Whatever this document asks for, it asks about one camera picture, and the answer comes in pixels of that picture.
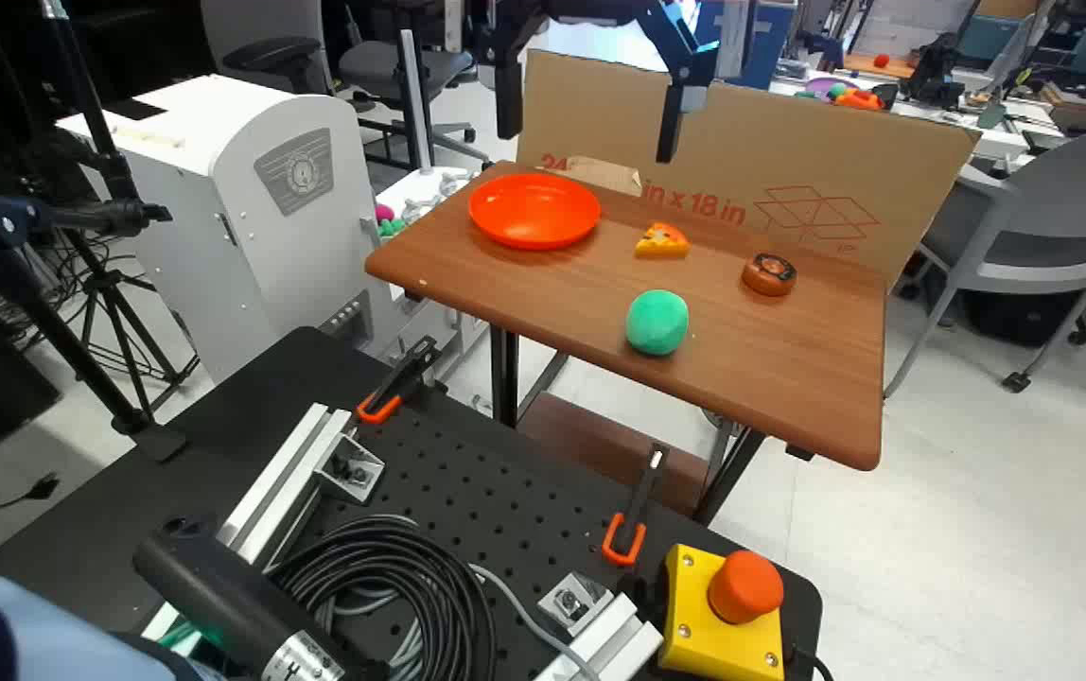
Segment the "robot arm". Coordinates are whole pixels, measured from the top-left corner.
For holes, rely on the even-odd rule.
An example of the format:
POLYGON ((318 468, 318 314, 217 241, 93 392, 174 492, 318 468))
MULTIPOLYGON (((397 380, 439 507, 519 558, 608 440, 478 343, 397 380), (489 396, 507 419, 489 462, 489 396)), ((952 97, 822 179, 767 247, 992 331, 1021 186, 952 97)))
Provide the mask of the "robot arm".
POLYGON ((636 24, 643 32, 668 75, 656 148, 656 160, 668 164, 681 136, 685 95, 714 81, 717 46, 699 41, 672 0, 542 0, 542 14, 604 27, 636 24))

